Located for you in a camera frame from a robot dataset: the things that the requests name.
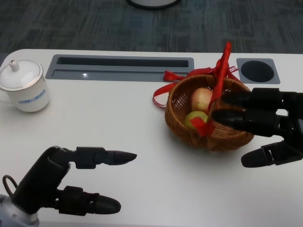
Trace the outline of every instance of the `gray carpet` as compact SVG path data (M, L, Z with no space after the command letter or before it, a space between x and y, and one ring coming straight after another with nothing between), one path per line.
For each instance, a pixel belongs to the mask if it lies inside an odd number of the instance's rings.
M303 0L0 0L0 52L25 48L303 53Z

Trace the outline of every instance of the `wicker basket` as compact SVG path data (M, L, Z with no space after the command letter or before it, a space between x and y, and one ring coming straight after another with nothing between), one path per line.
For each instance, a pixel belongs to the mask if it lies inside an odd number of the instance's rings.
M237 131L215 122L215 130L212 135L200 137L195 129L191 129L183 123L186 115L190 113L189 103L192 93L200 87L213 90L216 83L216 77L213 75L191 76L179 82L169 93L165 109L165 121L173 133L189 145L216 151L236 150L248 144L253 139L253 134ZM243 90L249 89L238 81L229 78L224 79L223 95L227 92ZM242 110L240 107L223 103L219 99L213 103L210 109L209 119L211 119L211 113L216 105L218 109Z

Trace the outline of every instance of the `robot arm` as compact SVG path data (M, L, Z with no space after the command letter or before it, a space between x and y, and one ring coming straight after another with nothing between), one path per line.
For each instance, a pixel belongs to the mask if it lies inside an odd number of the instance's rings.
M114 199L98 193L84 192L82 188L67 186L64 190L58 190L57 187L68 173L70 162L74 162L77 169L94 169L102 163L123 165L136 157L136 154L106 151L104 148L78 147L76 151L61 147L49 148L17 185L14 194L9 193L11 195L7 198L0 197L0 227L10 226L9 223L14 227L37 226L37 221L30 225L25 219L33 220L32 216L42 207L54 208L61 214L78 216L87 213L118 213L121 205Z
M252 92L226 94L222 101L246 110L216 110L212 117L218 123L259 136L284 138L244 155L243 166L281 165L303 159L303 93L255 88ZM278 109L287 110L288 116L277 115Z

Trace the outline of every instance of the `yellow apple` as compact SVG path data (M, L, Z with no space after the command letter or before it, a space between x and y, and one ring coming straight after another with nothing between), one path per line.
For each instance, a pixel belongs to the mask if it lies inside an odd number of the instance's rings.
M206 113L204 113L202 111L193 111L186 116L186 118L184 120L184 124L191 129L195 129L195 127L190 122L190 120L195 117L200 117L206 123L208 116L206 115Z

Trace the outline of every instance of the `red bow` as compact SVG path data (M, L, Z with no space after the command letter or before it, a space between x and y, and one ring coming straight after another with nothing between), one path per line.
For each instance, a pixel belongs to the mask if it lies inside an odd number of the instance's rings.
M176 81L176 80L183 80L187 77L191 77L191 76L195 76L195 75L214 75L218 78L218 82L217 85L214 88L213 91L213 96L212 99L210 101L210 104L208 106L208 109L211 108L212 103L221 97L222 95L222 91L223 91L223 82L224 82L224 78L228 77L231 79L234 79L236 81L239 81L232 73L231 73L231 69L234 70L235 67L229 67L228 64L228 59L229 56L231 54L231 50L232 50L232 44L230 42L227 42L222 58L218 60L216 67L212 68L205 68L205 69L196 69L191 71L190 73L188 73L188 75L186 77L181 77L176 75L173 72L170 71L165 71L164 72L164 81ZM155 100L156 96L159 96L161 94L170 92L175 85L178 82L174 82L171 84L168 84L164 87L159 88L158 90L156 90L153 94L153 98L152 101L157 105L157 106L165 106L163 104L158 103ZM213 131L214 131L214 125L213 125L213 121L207 121L207 123L205 123L201 118L199 117L195 117L193 119L190 120L191 123L193 124L193 126L197 129L197 131L199 132L199 135L202 136L207 136L210 135Z

